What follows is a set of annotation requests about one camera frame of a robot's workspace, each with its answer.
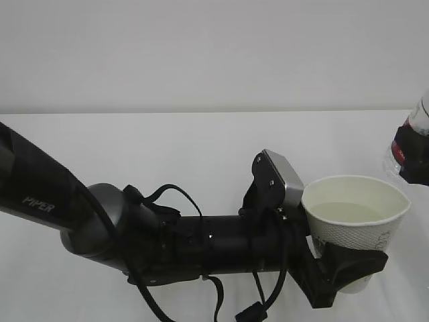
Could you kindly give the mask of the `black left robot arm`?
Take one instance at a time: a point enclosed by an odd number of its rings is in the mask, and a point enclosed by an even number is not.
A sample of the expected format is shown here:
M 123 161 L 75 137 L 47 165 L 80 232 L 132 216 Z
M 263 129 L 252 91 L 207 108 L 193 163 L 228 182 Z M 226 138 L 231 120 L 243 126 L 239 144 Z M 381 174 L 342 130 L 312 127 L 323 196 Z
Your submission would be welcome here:
M 1 210 L 57 229 L 71 253 L 118 269 L 144 290 L 215 274 L 277 271 L 265 303 L 276 300 L 287 274 L 314 308 L 330 307 L 344 286 L 381 272 L 387 255 L 327 245 L 315 258 L 301 204 L 304 190 L 288 161 L 262 150 L 237 215 L 181 216 L 156 203 L 164 189 L 145 197 L 135 187 L 84 186 L 67 168 L 1 126 Z

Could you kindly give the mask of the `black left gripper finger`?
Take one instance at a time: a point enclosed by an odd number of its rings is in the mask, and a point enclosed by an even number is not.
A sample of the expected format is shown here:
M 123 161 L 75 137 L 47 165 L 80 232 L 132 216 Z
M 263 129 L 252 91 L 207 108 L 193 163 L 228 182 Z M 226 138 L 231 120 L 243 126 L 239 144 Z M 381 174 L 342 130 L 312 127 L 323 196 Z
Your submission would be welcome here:
M 389 256 L 379 250 L 356 250 L 327 242 L 321 262 L 326 268 L 326 279 L 335 290 L 367 276 L 383 271 Z

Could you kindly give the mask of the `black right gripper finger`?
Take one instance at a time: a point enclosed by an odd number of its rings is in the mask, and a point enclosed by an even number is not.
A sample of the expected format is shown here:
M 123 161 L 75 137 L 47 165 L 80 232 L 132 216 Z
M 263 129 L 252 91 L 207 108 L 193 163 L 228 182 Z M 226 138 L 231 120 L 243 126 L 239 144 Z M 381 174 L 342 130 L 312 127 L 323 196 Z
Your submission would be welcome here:
M 401 166 L 400 176 L 407 183 L 428 186 L 428 136 L 409 125 L 399 127 L 393 140 L 393 156 Z

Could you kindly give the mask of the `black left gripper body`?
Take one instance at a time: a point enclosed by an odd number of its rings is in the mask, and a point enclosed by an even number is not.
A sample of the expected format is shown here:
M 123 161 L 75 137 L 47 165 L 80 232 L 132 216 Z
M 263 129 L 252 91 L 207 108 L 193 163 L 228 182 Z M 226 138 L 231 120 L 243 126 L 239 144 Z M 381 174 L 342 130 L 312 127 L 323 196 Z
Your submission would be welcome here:
M 283 205 L 278 207 L 278 214 L 289 238 L 286 249 L 292 278 L 312 308 L 332 307 L 340 285 L 340 265 L 334 257 L 334 246 L 327 244 L 327 253 L 319 259 L 315 258 L 307 241 L 310 228 L 304 208 Z

